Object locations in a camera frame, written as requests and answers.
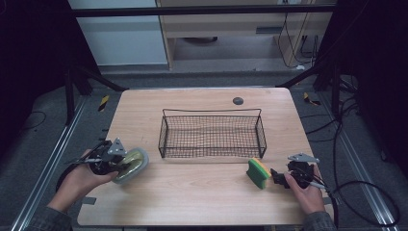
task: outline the human hand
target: human hand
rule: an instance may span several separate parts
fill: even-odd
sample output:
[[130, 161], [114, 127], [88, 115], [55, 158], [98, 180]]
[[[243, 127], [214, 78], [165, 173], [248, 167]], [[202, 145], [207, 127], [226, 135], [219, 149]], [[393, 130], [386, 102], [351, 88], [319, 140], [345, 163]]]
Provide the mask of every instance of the human hand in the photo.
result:
[[[314, 165], [313, 171], [317, 177], [320, 177], [316, 165]], [[322, 193], [319, 188], [309, 185], [306, 189], [302, 189], [297, 185], [296, 180], [287, 172], [285, 172], [285, 178], [306, 215], [325, 211]]]
[[94, 188], [112, 181], [117, 175], [117, 171], [106, 175], [96, 175], [89, 165], [78, 165], [67, 174], [47, 207], [66, 213], [75, 201], [87, 195]]

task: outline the white wall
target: white wall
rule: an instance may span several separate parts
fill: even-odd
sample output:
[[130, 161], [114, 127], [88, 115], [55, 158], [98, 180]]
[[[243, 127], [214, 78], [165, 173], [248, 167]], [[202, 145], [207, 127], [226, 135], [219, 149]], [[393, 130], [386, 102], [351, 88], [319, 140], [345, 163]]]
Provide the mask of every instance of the white wall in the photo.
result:
[[[156, 7], [155, 0], [68, 0], [72, 9]], [[78, 17], [98, 65], [167, 64], [158, 16]]]

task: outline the yellow sponge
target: yellow sponge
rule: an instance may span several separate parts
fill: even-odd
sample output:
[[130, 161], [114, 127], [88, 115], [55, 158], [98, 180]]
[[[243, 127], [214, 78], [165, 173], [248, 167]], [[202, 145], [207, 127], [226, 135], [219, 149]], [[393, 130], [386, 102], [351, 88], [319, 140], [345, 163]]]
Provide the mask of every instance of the yellow sponge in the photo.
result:
[[258, 188], [261, 190], [264, 189], [266, 186], [266, 180], [271, 176], [270, 171], [256, 158], [250, 159], [248, 164], [249, 169], [246, 174], [251, 178], [253, 183], [258, 186]]

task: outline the wire basket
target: wire basket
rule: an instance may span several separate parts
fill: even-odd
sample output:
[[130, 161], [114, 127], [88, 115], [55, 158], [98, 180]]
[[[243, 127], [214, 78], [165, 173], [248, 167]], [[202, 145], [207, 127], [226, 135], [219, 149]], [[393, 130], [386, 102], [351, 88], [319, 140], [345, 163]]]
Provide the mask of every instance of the wire basket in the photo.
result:
[[258, 157], [267, 150], [261, 109], [163, 110], [162, 158]]

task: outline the gray sleeve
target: gray sleeve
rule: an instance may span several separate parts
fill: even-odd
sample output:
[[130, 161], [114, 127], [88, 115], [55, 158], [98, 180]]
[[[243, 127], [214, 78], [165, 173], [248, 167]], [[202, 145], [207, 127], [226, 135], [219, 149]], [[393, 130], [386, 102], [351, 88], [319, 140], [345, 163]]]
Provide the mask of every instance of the gray sleeve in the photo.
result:
[[304, 231], [332, 231], [337, 230], [333, 220], [326, 212], [315, 212], [303, 221]]
[[71, 229], [71, 218], [57, 210], [45, 207], [45, 209], [33, 217], [24, 231], [66, 231]]

